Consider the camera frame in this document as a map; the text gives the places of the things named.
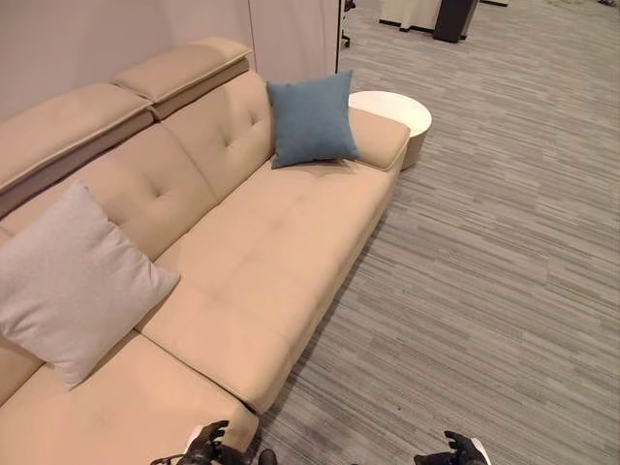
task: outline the blue pillow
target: blue pillow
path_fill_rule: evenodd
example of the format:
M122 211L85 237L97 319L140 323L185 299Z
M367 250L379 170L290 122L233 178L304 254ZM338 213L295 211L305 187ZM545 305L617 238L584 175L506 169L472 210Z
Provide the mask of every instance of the blue pillow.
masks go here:
M269 82L273 169L317 160L359 158L349 125L351 71L295 84Z

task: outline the black glove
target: black glove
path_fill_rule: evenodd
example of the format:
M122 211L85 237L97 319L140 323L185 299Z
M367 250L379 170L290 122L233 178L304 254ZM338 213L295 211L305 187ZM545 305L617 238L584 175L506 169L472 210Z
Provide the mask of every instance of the black glove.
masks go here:
M224 436L224 428L228 425L223 420L205 426L177 465L209 465L211 460L217 460L222 465L243 465L241 452L216 441Z
M271 449L265 449L259 457L259 465L278 465L278 459L275 452Z
M471 439L453 431L444 431L444 434L451 439L448 445L455 450L453 465L491 465Z
M416 465L452 465L454 454L452 452L431 453L430 455L416 455Z

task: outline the gray pillow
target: gray pillow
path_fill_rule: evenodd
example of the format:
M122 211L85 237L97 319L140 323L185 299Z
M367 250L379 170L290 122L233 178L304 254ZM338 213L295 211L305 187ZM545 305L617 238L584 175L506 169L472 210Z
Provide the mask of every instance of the gray pillow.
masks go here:
M271 167L359 158L349 125L350 90L351 71L295 84L269 82L275 130Z
M178 280L77 183L0 248L0 332L72 388Z

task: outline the striped carpet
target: striped carpet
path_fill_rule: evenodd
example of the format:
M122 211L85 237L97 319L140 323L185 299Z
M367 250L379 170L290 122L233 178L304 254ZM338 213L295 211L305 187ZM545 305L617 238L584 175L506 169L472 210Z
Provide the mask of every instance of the striped carpet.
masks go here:
M479 5L451 45L357 6L354 90L414 97L433 127L260 447L405 465L449 428L493 465L618 464L618 9Z

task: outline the sofa armrest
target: sofa armrest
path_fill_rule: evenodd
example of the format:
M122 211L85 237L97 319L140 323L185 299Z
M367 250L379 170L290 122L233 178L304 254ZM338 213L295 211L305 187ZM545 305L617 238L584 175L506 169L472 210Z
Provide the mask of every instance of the sofa armrest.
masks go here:
M349 108L349 123L362 163L382 171L402 163L409 143L407 126L357 108Z

